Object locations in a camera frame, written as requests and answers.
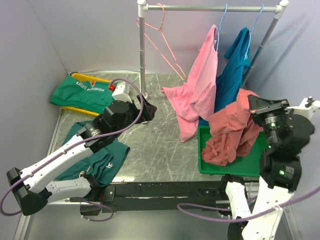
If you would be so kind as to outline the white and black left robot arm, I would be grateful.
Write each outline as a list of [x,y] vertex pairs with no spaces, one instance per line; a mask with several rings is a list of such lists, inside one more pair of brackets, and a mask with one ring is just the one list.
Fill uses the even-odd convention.
[[20,213],[33,215],[47,204],[67,199],[85,198],[94,201],[100,194],[98,181],[87,173],[77,179],[55,181],[55,178],[79,161],[92,156],[112,144],[118,136],[134,124],[149,122],[157,107],[138,95],[138,109],[133,100],[114,100],[104,112],[87,123],[63,146],[41,161],[26,167],[10,169],[7,179]]

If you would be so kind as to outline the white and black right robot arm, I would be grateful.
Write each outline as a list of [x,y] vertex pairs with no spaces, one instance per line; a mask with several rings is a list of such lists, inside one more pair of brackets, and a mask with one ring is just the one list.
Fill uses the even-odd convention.
[[273,240],[283,207],[297,190],[302,166],[299,153],[315,132],[312,115],[320,102],[311,96],[300,105],[290,106],[288,100],[268,100],[248,96],[254,123],[263,128],[267,148],[259,161],[259,188],[253,207],[249,206],[245,181],[226,174],[219,186],[219,195],[229,200],[232,219],[229,240]]

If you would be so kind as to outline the salmon red t shirt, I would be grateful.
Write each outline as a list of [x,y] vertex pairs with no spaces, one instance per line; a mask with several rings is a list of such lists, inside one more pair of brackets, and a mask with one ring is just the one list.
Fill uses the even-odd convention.
[[263,130],[251,117],[248,100],[251,95],[257,96],[253,91],[240,89],[236,101],[209,117],[211,138],[201,151],[206,163],[224,167],[251,152]]

